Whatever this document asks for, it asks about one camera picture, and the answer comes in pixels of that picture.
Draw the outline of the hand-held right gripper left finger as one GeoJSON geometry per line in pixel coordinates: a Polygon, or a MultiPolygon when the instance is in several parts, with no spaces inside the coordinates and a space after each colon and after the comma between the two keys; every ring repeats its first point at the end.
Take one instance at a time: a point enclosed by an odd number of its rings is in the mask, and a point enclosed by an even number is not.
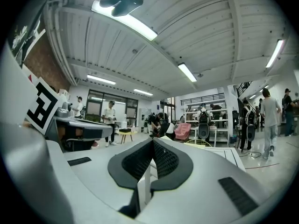
{"type": "Polygon", "coordinates": [[[54,141],[47,141],[56,178],[71,206],[74,219],[128,219],[119,212],[128,205],[131,189],[119,187],[107,165],[111,157],[137,141],[108,148],[63,153],[54,141]]]}

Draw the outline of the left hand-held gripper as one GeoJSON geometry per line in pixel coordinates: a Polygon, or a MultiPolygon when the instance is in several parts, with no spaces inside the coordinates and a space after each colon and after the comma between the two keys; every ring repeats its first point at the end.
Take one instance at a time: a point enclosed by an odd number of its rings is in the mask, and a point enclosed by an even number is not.
{"type": "Polygon", "coordinates": [[[89,150],[112,133],[105,124],[73,118],[70,104],[40,77],[32,82],[17,63],[9,44],[0,50],[0,121],[28,122],[45,139],[57,142],[62,151],[89,150]]]}

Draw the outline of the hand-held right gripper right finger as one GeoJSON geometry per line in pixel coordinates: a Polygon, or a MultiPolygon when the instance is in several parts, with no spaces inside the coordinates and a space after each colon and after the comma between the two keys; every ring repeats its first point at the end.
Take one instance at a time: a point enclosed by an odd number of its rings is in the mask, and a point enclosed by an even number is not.
{"type": "Polygon", "coordinates": [[[269,193],[248,174],[235,148],[198,148],[165,140],[193,161],[177,189],[155,191],[136,221],[143,224],[228,224],[261,206],[269,193]]]}

